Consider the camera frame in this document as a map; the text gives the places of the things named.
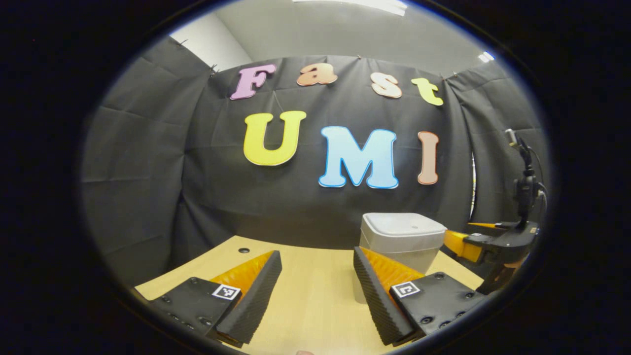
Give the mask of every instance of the letter m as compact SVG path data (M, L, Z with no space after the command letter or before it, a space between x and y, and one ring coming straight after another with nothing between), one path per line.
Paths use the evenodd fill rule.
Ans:
M346 184L342 176L342 163L346 167L353 185L359 186L372 164L372 172L366 184L375 189L393 189L399 186L394 177L392 144L396 140L394 132L375 129L371 132L363 149L346 127L330 126L321 131L328 142L326 171L319 183L327 188L340 188Z

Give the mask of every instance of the white ceiling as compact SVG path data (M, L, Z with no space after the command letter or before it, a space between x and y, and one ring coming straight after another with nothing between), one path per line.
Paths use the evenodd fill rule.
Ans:
M415 4L398 16L356 4L241 0L216 15L253 61L360 55L448 76L482 64L478 55L488 50Z

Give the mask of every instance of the wooden table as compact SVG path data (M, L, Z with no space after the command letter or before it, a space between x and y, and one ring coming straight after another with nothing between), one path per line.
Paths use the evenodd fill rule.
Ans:
M250 252L240 253L239 248ZM280 251L283 271L259 328L241 351L254 355L294 355L299 350L315 355L371 355L394 349L379 339L368 306L355 301L352 250L301 248L234 236L136 289L152 300L189 277L208 280L271 250ZM472 289L482 283L441 252L427 274L438 271Z

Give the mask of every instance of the foam letter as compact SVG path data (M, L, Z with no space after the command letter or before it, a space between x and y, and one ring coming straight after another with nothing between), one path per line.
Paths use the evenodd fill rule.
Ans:
M247 130L243 143L243 153L247 160L256 165L280 165L293 157L298 147L300 122L307 117L302 111L286 111L280 114L285 122L283 143L276 150L267 150L264 146L265 129L274 118L272 114L251 114L245 118Z
M333 73L333 66L328 63L317 63L308 65L300 70L302 75L296 82L298 85L306 87L313 84L330 84L338 79Z
M393 189L399 186L399 181L394 177L392 162L392 144L396 140L394 132L375 129L361 150L346 127L324 127L321 133L328 142L326 171L319 179L321 186L340 188L346 184L346 179L341 174L342 163L355 186L362 183L371 164L372 172L366 179L368 186L375 189Z
M239 71L239 74L241 74L241 78L239 79L239 83L237 84L237 89L232 94L232 96L230 96L230 99L238 100L254 96L256 91L252 90L252 84L255 84L257 88L260 88L265 82L268 73L271 74L275 71L276 66L273 64L241 69Z
M381 96L398 99L403 95L403 91L397 86L399 82L392 75L372 73L370 79L374 83L371 85L372 89Z
M434 96L433 94L434 91L438 91L438 88L436 87L436 85L430 83L429 80L425 78L412 79L412 84L418 86L418 92L420 92L423 100L432 105L442 105L442 99L440 97Z
M423 145L423 162L421 173L418 175L418 183L423 185L435 184L438 181L438 175L436 174L438 136L431 132L418 132L418 139Z

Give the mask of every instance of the screw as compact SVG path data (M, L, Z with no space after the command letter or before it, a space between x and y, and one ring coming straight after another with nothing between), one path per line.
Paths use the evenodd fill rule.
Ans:
M212 325L212 323L209 320L205 319L204 317L199 317L198 320L203 325L207 325L209 327Z

